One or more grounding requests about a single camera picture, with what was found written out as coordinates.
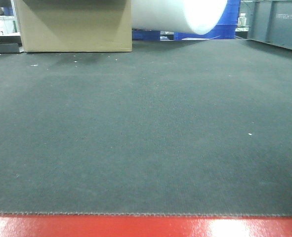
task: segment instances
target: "blue crate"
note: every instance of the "blue crate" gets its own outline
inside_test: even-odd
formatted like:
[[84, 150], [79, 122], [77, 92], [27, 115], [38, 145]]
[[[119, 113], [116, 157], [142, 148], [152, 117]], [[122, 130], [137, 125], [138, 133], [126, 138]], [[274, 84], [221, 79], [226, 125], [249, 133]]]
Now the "blue crate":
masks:
[[158, 41], [160, 40], [160, 33], [160, 31], [132, 31], [132, 39]]
[[4, 16], [13, 16], [13, 7], [4, 7], [3, 8]]
[[203, 38], [211, 39], [234, 39], [240, 10], [240, 0], [228, 0], [224, 13], [219, 19], [217, 25], [205, 35], [174, 33], [174, 40], [184, 38]]
[[202, 39], [234, 39], [237, 25], [216, 25], [214, 29], [205, 35], [174, 33], [174, 40], [182, 40], [184, 38], [202, 38]]

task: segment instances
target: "red surface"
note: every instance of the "red surface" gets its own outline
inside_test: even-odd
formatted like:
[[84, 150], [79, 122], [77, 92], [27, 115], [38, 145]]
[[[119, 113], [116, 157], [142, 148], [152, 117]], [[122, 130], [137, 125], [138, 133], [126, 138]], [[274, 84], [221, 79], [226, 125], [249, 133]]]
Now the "red surface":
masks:
[[292, 237], [292, 218], [6, 215], [0, 237]]

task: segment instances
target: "dark gray carpet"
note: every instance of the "dark gray carpet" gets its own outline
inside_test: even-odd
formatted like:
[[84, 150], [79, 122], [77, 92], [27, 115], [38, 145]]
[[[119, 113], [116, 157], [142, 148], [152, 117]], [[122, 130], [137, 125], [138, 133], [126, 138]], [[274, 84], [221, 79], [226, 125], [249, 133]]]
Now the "dark gray carpet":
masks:
[[292, 216], [292, 51], [0, 55], [0, 212]]

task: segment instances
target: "white roll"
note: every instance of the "white roll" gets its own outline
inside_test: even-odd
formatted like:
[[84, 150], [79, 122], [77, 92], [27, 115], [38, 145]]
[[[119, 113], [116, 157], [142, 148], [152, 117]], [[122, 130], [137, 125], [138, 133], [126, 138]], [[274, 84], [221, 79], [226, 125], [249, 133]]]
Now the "white roll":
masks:
[[227, 0], [132, 0], [135, 29], [206, 34], [218, 23]]

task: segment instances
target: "brown cardboard box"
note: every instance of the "brown cardboard box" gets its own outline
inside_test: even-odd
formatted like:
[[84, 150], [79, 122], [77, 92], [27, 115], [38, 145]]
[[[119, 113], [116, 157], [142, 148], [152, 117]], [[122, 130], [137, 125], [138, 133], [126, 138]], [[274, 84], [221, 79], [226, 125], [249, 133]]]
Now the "brown cardboard box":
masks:
[[16, 0], [26, 52], [130, 52], [131, 0]]

